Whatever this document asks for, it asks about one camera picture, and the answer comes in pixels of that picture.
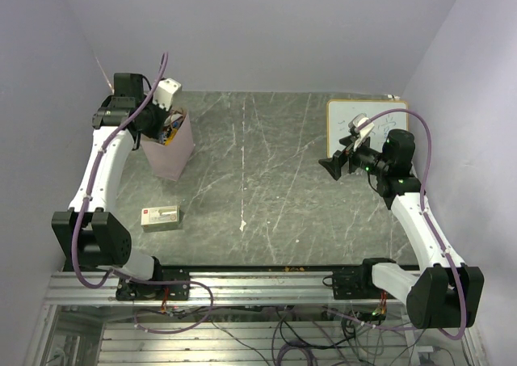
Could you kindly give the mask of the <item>yellow M&Ms packet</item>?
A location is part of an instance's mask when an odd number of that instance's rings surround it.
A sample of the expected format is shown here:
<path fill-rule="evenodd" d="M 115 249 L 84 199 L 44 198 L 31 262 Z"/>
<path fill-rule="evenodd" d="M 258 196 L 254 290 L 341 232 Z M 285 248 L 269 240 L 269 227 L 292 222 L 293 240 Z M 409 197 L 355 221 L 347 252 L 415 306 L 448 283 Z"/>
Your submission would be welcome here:
<path fill-rule="evenodd" d="M 165 127 L 159 138 L 160 143 L 162 145 L 169 145 L 173 141 L 181 126 L 182 125 L 180 123 L 174 122 L 173 124 Z"/>

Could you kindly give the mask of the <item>pink paper bag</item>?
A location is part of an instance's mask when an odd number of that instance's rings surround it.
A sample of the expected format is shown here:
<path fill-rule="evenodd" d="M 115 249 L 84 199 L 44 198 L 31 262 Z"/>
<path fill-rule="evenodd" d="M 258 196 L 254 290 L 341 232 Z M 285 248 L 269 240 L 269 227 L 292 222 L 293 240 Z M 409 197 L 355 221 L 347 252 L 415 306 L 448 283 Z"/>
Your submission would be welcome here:
<path fill-rule="evenodd" d="M 182 124 L 167 145 L 143 136 L 141 148 L 154 175 L 178 181 L 195 148 L 189 112 L 186 111 Z"/>

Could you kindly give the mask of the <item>small whiteboard with stand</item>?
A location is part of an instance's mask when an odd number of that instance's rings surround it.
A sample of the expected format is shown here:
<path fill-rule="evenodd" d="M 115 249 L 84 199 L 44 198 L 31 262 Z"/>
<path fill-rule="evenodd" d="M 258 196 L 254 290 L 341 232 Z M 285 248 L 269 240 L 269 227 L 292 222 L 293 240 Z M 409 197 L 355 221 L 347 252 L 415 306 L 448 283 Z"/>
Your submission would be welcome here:
<path fill-rule="evenodd" d="M 326 106 L 327 147 L 326 155 L 331 157 L 335 151 L 342 150 L 339 143 L 349 133 L 348 124 L 359 114 L 366 117 L 373 116 L 390 109 L 408 109 L 405 101 L 399 100 L 345 100 L 332 99 Z M 382 145 L 391 129 L 408 130 L 408 115 L 403 112 L 390 113 L 374 122 L 374 129 L 370 134 L 370 147 L 381 151 Z"/>

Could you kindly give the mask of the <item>blue M&Ms packet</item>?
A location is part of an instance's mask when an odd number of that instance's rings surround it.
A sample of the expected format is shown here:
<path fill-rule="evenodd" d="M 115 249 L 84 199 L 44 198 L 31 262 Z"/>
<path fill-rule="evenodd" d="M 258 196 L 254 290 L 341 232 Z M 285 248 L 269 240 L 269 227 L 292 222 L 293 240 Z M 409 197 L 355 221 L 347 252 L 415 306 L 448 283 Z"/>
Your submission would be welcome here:
<path fill-rule="evenodd" d="M 172 115 L 172 117 L 170 118 L 170 126 L 172 128 L 178 128 L 182 125 L 183 121 L 185 120 L 186 116 L 185 115 L 180 115 L 180 114 L 174 114 Z"/>

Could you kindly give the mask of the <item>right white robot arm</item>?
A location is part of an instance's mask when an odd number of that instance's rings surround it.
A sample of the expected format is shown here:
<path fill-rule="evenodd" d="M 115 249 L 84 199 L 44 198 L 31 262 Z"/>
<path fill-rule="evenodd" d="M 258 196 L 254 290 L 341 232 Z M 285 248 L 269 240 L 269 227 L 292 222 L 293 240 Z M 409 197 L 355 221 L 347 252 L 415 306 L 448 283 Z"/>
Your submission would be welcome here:
<path fill-rule="evenodd" d="M 370 141 L 357 143 L 350 135 L 331 158 L 319 164 L 334 180 L 349 172 L 364 170 L 376 178 L 376 193 L 397 218 L 410 241 L 418 262 L 419 275 L 413 275 L 392 259 L 364 259 L 355 282 L 334 275 L 336 298 L 345 297 L 350 288 L 371 298 L 385 291 L 402 302 L 410 322 L 419 329 L 459 330 L 475 322 L 484 285 L 479 267 L 467 265 L 454 251 L 435 222 L 420 180 L 411 172 L 415 151 L 414 135 L 393 129 L 381 151 Z"/>

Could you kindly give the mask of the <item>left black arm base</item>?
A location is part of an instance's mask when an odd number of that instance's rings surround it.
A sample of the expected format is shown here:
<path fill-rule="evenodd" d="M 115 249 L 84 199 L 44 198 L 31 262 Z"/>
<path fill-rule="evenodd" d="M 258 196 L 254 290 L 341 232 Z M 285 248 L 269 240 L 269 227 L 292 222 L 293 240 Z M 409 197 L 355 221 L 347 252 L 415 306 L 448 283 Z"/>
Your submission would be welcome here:
<path fill-rule="evenodd" d="M 119 280 L 116 289 L 117 301 L 187 301 L 190 293 L 190 276 L 183 269 L 165 268 L 158 281 L 165 285 L 148 285 L 132 280 Z"/>

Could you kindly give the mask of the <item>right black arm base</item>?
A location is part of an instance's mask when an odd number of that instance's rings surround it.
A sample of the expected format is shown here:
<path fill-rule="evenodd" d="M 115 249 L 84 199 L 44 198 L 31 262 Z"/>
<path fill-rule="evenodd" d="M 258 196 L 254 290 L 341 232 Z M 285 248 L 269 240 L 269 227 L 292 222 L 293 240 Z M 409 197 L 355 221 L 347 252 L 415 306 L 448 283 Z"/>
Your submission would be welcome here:
<path fill-rule="evenodd" d="M 363 265 L 340 267 L 324 276 L 322 284 L 332 289 L 337 301 L 380 299 L 383 292 L 372 282 L 372 269 Z"/>

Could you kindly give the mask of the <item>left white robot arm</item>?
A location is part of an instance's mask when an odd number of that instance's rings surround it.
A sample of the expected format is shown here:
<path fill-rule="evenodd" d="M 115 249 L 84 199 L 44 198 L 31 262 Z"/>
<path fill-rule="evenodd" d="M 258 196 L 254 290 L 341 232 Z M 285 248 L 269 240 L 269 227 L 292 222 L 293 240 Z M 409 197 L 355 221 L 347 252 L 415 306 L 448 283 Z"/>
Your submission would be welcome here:
<path fill-rule="evenodd" d="M 157 260 L 132 247 L 131 234 L 115 215 L 128 155 L 143 136 L 160 136 L 182 87 L 163 78 L 145 91 L 148 83 L 142 74 L 115 74 L 113 93 L 92 117 L 92 148 L 82 182 L 67 210 L 53 214 L 51 226 L 67 266 L 85 286 L 94 284 L 82 272 L 99 269 L 137 279 L 137 291 L 155 299 L 165 287 L 164 278 L 155 272 Z"/>

